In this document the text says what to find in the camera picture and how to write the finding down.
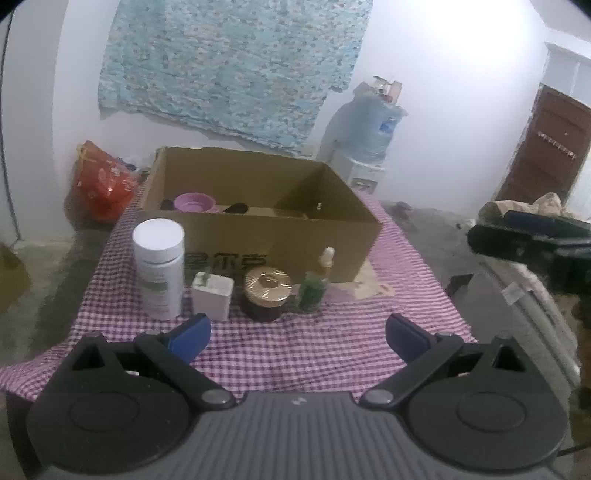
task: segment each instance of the pink bowl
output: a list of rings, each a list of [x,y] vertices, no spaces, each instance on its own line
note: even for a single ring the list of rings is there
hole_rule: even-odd
[[[181,212],[213,212],[216,201],[204,193],[183,193],[174,199],[174,209]]]

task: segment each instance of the hanging fabric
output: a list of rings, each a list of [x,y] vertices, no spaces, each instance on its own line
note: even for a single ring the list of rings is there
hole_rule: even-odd
[[[99,104],[296,153],[344,90],[372,0],[121,0]]]

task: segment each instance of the white small box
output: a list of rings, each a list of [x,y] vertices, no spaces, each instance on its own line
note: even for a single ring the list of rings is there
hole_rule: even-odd
[[[191,285],[193,314],[204,313],[212,322],[227,322],[234,280],[199,272]]]

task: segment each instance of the white bottle cap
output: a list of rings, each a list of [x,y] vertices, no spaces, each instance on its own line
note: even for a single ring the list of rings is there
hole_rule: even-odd
[[[165,263],[184,252],[183,227],[167,218],[152,218],[140,223],[132,238],[136,260]]]
[[[332,267],[332,259],[335,256],[335,249],[332,247],[325,248],[319,258],[320,265],[324,268]]]

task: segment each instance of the dropper cap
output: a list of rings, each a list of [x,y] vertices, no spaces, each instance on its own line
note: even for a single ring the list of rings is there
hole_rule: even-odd
[[[318,262],[323,268],[330,268],[333,265],[333,257],[335,256],[335,249],[332,247],[325,248]]]

